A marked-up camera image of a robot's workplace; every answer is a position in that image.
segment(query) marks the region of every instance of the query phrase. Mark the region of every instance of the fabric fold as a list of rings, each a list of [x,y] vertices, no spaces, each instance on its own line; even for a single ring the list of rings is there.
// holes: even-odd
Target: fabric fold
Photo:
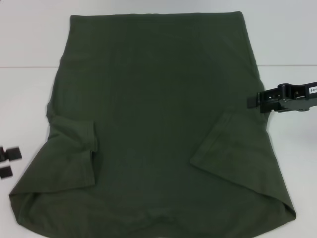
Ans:
[[[92,121],[55,116],[47,142],[10,193],[18,222],[21,215],[28,212],[36,194],[93,186],[92,153],[96,151]]]
[[[283,202],[293,219],[292,202],[270,146],[266,119],[226,109],[190,163],[204,171]]]

